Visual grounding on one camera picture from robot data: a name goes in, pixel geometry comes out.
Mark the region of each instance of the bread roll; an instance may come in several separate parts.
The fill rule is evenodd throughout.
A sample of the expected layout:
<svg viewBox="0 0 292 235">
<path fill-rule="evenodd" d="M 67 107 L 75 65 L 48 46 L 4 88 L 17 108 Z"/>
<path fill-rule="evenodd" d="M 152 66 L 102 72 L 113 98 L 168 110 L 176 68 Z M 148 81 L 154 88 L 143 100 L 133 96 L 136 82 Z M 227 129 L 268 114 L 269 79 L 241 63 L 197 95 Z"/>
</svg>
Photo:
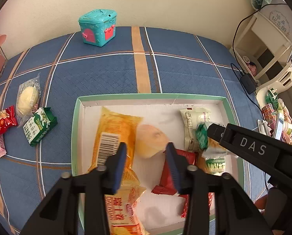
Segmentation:
<svg viewBox="0 0 292 235">
<path fill-rule="evenodd" d="M 38 100 L 38 91 L 33 86 L 28 86 L 21 93 L 17 101 L 17 110 L 25 115 L 28 115 Z"/>
</svg>

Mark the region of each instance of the white snack package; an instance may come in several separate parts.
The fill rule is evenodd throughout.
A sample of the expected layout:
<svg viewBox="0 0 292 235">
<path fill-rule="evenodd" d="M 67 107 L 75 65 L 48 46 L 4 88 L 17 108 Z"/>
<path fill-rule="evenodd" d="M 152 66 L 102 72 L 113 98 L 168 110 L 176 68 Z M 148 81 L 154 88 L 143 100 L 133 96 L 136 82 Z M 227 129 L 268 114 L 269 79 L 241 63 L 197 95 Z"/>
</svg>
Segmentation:
<svg viewBox="0 0 292 235">
<path fill-rule="evenodd" d="M 210 121 L 210 110 L 205 108 L 190 107 L 180 110 L 184 121 L 184 150 L 200 152 L 196 137 L 196 129 L 201 123 Z"/>
<path fill-rule="evenodd" d="M 38 109 L 40 94 L 39 74 L 37 77 L 30 79 L 19 86 L 16 99 L 16 118 L 19 124 L 18 127 L 23 126 Z"/>
</svg>

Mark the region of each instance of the red snack wrapper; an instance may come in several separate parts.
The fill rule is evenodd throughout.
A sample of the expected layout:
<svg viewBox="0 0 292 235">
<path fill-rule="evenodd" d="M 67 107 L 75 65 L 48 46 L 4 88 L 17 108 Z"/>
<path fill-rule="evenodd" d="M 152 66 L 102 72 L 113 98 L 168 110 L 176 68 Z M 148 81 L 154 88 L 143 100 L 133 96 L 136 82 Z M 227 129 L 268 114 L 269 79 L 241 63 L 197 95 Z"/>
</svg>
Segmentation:
<svg viewBox="0 0 292 235">
<path fill-rule="evenodd" d="M 188 194 L 182 194 L 182 195 L 180 194 L 179 196 L 185 198 L 183 212 L 181 213 L 181 217 L 185 218 L 187 210 L 188 210 L 188 205 L 190 203 L 190 196 Z M 208 208 L 209 209 L 210 209 L 210 206 L 212 203 L 212 198 L 213 198 L 213 193 L 208 193 Z"/>
<path fill-rule="evenodd" d="M 192 152 L 186 152 L 184 150 L 175 149 L 178 155 L 185 156 L 186 160 L 189 164 L 193 165 L 195 163 L 196 154 Z M 175 195 L 177 190 L 174 188 L 172 176 L 169 170 L 167 160 L 164 162 L 164 168 L 162 170 L 161 178 L 159 185 L 156 185 L 154 189 L 151 191 L 154 194 L 168 194 L 168 195 Z M 185 198 L 185 204 L 183 207 L 183 211 L 181 217 L 185 217 L 188 209 L 188 194 L 179 195 L 180 197 Z"/>
<path fill-rule="evenodd" d="M 0 111 L 0 135 L 5 133 L 11 126 L 17 126 L 14 105 Z"/>
</svg>

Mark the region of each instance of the wall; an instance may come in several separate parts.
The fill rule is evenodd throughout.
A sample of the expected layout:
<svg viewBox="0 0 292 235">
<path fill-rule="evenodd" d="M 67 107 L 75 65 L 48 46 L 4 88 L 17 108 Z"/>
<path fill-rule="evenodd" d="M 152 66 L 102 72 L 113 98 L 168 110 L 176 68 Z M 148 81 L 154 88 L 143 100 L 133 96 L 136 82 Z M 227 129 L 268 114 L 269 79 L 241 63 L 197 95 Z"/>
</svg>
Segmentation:
<svg viewBox="0 0 292 235">
<path fill-rule="evenodd" d="M 8 0 L 0 11 L 8 58 L 46 40 L 79 31 L 80 15 L 114 9 L 118 26 L 184 31 L 230 47 L 239 21 L 253 12 L 250 0 Z"/>
</svg>

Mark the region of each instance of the pink toy door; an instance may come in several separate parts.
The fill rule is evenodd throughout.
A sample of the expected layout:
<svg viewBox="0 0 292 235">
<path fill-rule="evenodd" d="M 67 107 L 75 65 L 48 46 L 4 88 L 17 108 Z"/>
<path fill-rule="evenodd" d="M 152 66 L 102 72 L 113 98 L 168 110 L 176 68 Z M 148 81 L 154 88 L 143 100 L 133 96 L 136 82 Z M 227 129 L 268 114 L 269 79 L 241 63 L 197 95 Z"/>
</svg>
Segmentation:
<svg viewBox="0 0 292 235">
<path fill-rule="evenodd" d="M 82 36 L 84 37 L 84 39 L 88 42 L 96 42 L 95 41 L 95 35 L 93 33 L 92 30 L 86 28 L 83 32 L 82 32 Z"/>
<path fill-rule="evenodd" d="M 115 25 L 112 25 L 111 27 L 105 29 L 105 39 L 106 40 L 108 40 L 109 38 L 112 37 L 114 27 L 115 27 Z"/>
</svg>

